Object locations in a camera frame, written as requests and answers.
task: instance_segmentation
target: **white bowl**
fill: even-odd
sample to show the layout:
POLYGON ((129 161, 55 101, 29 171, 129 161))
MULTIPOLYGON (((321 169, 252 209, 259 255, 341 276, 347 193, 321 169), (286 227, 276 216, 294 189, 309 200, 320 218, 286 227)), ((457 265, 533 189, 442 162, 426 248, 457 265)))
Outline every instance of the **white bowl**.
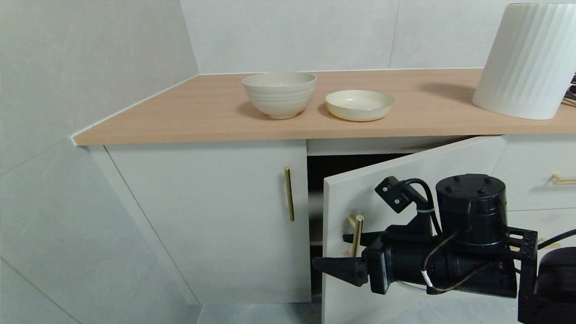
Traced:
POLYGON ((386 93, 368 90, 343 90, 326 96, 330 114, 353 122, 369 122, 386 116, 394 98, 386 93))
POLYGON ((286 119, 308 106, 316 76, 304 72, 269 72, 245 77, 242 84, 259 111, 272 118, 286 119))

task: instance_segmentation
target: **wall tile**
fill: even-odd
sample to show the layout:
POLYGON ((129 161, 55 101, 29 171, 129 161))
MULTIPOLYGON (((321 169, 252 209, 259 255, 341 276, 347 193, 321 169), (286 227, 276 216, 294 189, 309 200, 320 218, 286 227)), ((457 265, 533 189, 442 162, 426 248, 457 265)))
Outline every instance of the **wall tile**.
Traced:
POLYGON ((398 0, 181 0, 202 74, 386 69, 398 0))
POLYGON ((0 322, 2 324, 78 324, 31 286, 4 261, 0 263, 0 322))
POLYGON ((156 262, 90 153, 64 140, 0 177, 2 257, 83 324, 117 324, 156 262))
POLYGON ((484 67, 512 2, 401 0, 390 68, 484 67))
POLYGON ((198 324, 320 324, 320 303, 204 305, 198 324))
POLYGON ((196 323, 202 305, 188 305, 157 262, 140 287, 120 324, 196 323))
POLYGON ((1 1, 0 47, 0 174, 198 72, 178 0, 1 1))

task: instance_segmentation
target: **gray floor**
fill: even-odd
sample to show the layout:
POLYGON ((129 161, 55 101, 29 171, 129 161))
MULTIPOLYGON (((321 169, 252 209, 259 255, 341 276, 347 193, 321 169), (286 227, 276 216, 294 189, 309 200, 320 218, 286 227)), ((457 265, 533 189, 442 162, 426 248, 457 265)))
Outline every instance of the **gray floor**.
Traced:
POLYGON ((320 324, 321 312, 321 303, 204 305, 196 324, 320 324))

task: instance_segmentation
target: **cabinet door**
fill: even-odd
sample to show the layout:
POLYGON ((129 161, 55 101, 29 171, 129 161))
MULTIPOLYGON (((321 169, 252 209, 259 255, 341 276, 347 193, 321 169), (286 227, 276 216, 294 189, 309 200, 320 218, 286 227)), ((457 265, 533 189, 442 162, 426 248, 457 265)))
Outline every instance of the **cabinet door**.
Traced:
MULTIPOLYGON (((383 231, 392 224, 404 225, 416 215, 414 204, 396 214, 374 192, 374 188, 387 176, 395 176, 399 180, 421 178, 433 189, 439 180, 452 175, 490 174, 507 139, 508 136, 471 138, 326 178, 324 256, 342 257, 345 251, 351 249, 351 244, 342 241, 342 235, 352 231, 346 219, 349 214, 364 215, 364 232, 383 231)), ((358 288, 325 274, 322 293, 323 322, 326 324, 382 324, 425 300, 436 303, 474 296, 463 292, 427 296, 425 291, 414 291, 398 283, 392 284, 386 295, 377 295, 370 291, 369 284, 358 288)))
POLYGON ((304 140, 107 149, 200 303, 310 301, 304 140))

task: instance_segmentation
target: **gold handle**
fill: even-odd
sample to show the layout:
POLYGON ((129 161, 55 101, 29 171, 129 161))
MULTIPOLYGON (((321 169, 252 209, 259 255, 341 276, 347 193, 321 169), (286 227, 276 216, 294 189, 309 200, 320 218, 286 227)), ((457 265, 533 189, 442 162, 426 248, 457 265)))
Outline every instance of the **gold handle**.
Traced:
POLYGON ((352 257, 355 258, 360 249, 360 236, 362 235, 362 226, 364 225, 364 216, 356 216, 356 225, 354 226, 354 240, 352 241, 352 257))
POLYGON ((362 227, 364 225, 364 216, 356 215, 353 217, 352 215, 348 216, 348 222, 350 225, 354 227, 354 238, 352 240, 352 253, 348 251, 344 252, 344 256, 349 258, 355 258, 358 255, 358 250, 360 249, 360 238, 362 237, 362 227))
POLYGON ((288 210, 290 212, 290 221, 294 221, 294 200, 292 199, 292 179, 290 178, 290 168, 284 168, 284 177, 286 178, 286 194, 288 195, 288 210))
POLYGON ((560 184, 576 184, 576 179, 568 180, 561 177, 559 174, 552 174, 554 180, 552 180, 552 184, 560 185, 560 184))

